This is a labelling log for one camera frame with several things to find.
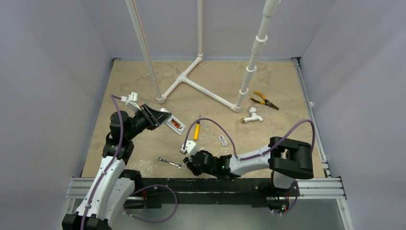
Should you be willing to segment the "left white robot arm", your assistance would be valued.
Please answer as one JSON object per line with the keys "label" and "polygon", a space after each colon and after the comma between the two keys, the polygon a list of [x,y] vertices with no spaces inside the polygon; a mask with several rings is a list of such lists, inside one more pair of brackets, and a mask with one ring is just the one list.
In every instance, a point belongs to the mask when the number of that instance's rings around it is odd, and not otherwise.
{"label": "left white robot arm", "polygon": [[154,130],[172,114],[143,104],[134,116],[118,110],[110,116],[110,132],[102,152],[96,177],[74,213],[62,220],[64,230],[110,230],[113,219],[129,196],[142,192],[139,171],[125,169],[134,149],[132,142],[144,130]]}

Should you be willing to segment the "white remote control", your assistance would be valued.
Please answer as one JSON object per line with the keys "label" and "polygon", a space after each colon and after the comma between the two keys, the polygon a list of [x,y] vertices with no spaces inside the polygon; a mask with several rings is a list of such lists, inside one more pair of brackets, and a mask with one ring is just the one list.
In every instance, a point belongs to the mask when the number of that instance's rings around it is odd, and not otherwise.
{"label": "white remote control", "polygon": [[164,112],[164,113],[169,113],[169,117],[166,118],[160,124],[165,124],[172,131],[174,131],[177,135],[179,135],[179,136],[182,135],[186,126],[167,109],[162,107],[159,111]]}

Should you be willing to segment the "red battery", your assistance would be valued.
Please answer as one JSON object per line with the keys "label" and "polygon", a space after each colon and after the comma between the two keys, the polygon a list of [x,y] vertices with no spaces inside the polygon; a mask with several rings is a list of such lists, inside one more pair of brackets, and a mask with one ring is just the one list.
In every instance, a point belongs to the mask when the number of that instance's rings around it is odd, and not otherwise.
{"label": "red battery", "polygon": [[175,120],[171,120],[171,123],[176,127],[176,128],[179,128],[180,127],[180,125],[175,121]]}

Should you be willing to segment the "white remote battery cover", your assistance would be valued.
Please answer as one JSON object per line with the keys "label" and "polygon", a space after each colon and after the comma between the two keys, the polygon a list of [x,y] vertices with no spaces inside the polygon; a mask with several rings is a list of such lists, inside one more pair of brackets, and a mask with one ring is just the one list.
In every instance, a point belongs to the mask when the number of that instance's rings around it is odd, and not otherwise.
{"label": "white remote battery cover", "polygon": [[228,142],[227,142],[226,138],[223,135],[220,135],[218,138],[219,138],[220,142],[222,143],[222,145],[224,147],[228,146]]}

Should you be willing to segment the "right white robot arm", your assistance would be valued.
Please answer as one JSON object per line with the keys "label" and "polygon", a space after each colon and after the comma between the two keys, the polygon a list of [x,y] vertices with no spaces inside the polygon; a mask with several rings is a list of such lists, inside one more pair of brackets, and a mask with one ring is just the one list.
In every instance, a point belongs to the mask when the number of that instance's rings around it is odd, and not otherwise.
{"label": "right white robot arm", "polygon": [[286,191],[296,179],[314,177],[311,144],[282,137],[270,138],[270,143],[258,150],[240,156],[215,157],[199,150],[193,141],[181,145],[184,163],[196,176],[202,173],[218,179],[234,179],[249,172],[271,169],[269,189],[275,195]]}

